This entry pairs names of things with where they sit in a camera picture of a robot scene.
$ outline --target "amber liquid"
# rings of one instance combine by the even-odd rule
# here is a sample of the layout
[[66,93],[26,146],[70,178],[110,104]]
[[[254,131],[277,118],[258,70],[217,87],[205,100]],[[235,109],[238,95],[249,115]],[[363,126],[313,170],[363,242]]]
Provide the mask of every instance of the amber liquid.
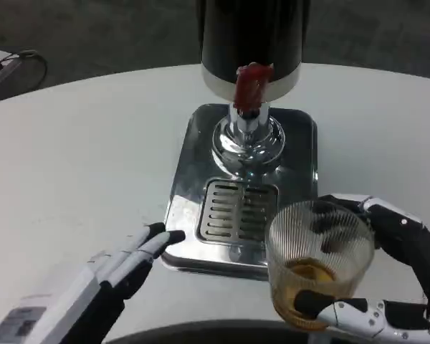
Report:
[[303,289],[312,289],[324,294],[333,294],[334,290],[328,290],[325,285],[319,285],[316,282],[334,282],[336,281],[335,273],[328,269],[324,264],[313,258],[299,259],[288,262],[286,268],[305,278],[305,281],[293,279],[293,275],[286,274],[280,277],[277,287],[272,294],[274,308],[280,316],[294,326],[305,330],[323,330],[327,325],[321,322],[306,318],[305,315],[298,312],[295,307],[296,294]]

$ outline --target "robotic hand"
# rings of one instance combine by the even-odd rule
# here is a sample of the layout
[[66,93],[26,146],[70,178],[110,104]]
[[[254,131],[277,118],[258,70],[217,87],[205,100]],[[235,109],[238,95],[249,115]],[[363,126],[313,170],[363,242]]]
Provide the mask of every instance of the robotic hand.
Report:
[[[377,245],[395,260],[412,267],[428,304],[336,300],[303,290],[295,298],[295,309],[311,319],[371,341],[430,344],[430,231],[417,217],[372,196],[332,194],[320,199],[351,210],[370,225]],[[324,243],[322,249],[331,251],[337,249],[335,245],[337,243]]]
[[128,237],[124,247],[101,252],[80,269],[58,266],[41,289],[23,297],[0,324],[1,344],[101,343],[145,282],[153,260],[183,231],[151,224]]

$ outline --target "gray floor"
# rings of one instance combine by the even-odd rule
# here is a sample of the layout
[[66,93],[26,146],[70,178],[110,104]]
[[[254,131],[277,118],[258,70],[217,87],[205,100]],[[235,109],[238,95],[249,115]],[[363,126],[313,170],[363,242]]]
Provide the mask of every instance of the gray floor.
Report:
[[[0,0],[0,49],[37,49],[44,87],[98,75],[198,62],[193,0]],[[305,62],[430,77],[430,0],[314,0]],[[38,78],[29,63],[0,99]]]

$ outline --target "black cylinder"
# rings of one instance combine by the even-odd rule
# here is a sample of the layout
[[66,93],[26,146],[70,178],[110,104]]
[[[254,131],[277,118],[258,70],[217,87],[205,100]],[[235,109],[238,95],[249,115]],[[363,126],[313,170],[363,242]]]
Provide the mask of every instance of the black cylinder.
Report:
[[238,67],[258,62],[273,64],[274,82],[301,63],[310,0],[199,0],[197,5],[202,64],[213,76],[235,83]]

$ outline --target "cable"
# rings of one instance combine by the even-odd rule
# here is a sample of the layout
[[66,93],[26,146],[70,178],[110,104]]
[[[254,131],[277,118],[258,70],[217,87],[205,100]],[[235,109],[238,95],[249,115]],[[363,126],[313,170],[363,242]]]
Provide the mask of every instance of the cable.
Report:
[[40,77],[40,79],[35,85],[31,86],[28,90],[26,90],[23,93],[37,90],[42,85],[42,83],[44,82],[48,74],[47,60],[42,55],[40,55],[37,50],[22,50],[21,52],[11,53],[8,56],[5,56],[3,59],[0,59],[0,71],[4,68],[3,62],[12,61],[13,59],[20,59],[22,61],[34,59],[42,64],[44,69],[42,77]]

